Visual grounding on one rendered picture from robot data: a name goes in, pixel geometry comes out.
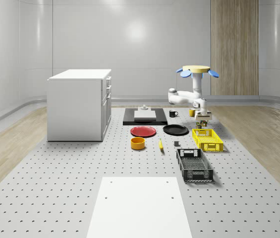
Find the white cabinet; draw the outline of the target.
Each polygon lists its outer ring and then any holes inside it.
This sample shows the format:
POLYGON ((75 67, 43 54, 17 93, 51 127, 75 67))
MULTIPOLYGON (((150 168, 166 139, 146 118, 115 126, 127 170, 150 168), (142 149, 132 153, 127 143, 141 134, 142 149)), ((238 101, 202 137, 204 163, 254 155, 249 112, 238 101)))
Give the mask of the white cabinet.
POLYGON ((47 140, 103 141, 111 120, 111 69, 69 69, 47 80, 47 140))

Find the black stove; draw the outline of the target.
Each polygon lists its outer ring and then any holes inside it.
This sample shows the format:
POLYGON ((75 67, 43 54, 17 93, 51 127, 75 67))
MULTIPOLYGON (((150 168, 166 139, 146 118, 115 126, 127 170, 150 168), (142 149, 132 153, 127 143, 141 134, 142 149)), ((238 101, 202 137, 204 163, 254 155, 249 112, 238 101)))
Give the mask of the black stove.
POLYGON ((156 113, 156 120, 135 120, 135 108, 126 108, 123 118, 123 125, 168 125, 167 118, 162 108, 151 108, 156 113))

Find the red plate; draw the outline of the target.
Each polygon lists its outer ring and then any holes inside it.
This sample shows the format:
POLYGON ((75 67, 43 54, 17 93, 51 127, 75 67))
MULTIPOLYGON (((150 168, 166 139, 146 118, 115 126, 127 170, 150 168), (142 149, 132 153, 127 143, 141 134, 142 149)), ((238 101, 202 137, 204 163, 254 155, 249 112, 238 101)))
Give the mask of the red plate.
POLYGON ((136 137, 151 137, 156 134, 156 130, 150 126, 136 126, 130 130, 130 133, 136 137))

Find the drone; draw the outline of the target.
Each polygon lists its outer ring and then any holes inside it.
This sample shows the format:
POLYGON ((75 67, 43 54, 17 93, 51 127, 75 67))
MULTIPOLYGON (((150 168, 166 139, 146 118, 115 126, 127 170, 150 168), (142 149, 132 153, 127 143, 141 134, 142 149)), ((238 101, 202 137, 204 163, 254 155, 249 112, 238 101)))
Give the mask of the drone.
POLYGON ((176 73, 179 72, 181 77, 189 77, 193 73, 208 73, 212 77, 219 77, 218 73, 211 70, 209 66, 204 65, 186 65, 176 71, 176 73))

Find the white board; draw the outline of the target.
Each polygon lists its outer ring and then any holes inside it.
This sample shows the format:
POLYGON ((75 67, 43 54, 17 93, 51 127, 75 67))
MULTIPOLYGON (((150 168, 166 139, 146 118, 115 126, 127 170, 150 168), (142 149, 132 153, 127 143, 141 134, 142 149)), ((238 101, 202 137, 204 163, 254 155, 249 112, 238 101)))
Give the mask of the white board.
POLYGON ((104 177, 87 238, 192 238, 175 177, 104 177))

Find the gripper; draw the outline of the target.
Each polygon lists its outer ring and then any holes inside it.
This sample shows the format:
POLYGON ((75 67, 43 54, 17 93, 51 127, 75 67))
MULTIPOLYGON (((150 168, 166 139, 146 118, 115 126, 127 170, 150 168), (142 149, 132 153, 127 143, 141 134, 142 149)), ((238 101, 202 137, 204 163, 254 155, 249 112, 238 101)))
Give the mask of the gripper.
POLYGON ((207 113, 207 115, 204 115, 204 116, 201 115, 200 113, 197 113, 197 114, 195 115, 195 119, 196 119, 196 121, 199 122, 199 123, 200 123, 201 120, 206 120, 206 121, 208 122, 209 120, 212 119, 212 113, 207 113))

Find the black plate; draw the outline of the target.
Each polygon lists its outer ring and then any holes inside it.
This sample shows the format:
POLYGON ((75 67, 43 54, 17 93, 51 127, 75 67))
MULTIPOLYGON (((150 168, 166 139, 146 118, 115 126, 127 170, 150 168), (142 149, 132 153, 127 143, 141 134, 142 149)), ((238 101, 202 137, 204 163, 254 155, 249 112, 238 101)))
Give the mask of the black plate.
POLYGON ((174 136, 182 136, 189 133, 187 127, 178 124, 169 124, 163 127, 163 131, 174 136))

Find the yellow bowl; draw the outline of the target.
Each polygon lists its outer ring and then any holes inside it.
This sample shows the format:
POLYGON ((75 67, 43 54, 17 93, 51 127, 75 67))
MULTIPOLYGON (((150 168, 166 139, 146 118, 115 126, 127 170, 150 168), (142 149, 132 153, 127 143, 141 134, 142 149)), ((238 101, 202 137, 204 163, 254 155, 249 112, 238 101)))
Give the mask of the yellow bowl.
POLYGON ((134 150, 142 150, 145 148, 145 139, 143 137, 133 137, 131 139, 131 148, 134 150))

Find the yellow basket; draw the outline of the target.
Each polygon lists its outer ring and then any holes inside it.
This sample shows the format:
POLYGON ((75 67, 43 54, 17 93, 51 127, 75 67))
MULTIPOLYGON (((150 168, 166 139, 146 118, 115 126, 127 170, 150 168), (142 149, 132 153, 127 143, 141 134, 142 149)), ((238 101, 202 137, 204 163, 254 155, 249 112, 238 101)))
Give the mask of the yellow basket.
POLYGON ((192 137, 203 151, 223 151, 223 141, 213 129, 192 129, 192 137))

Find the dark grey basket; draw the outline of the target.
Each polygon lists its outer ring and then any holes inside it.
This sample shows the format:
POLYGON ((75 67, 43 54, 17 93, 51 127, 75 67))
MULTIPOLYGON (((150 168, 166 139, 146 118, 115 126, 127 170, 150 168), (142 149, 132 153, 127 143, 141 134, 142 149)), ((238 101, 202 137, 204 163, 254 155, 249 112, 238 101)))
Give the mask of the dark grey basket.
POLYGON ((177 149, 176 157, 184 180, 213 180, 213 168, 201 149, 177 149))

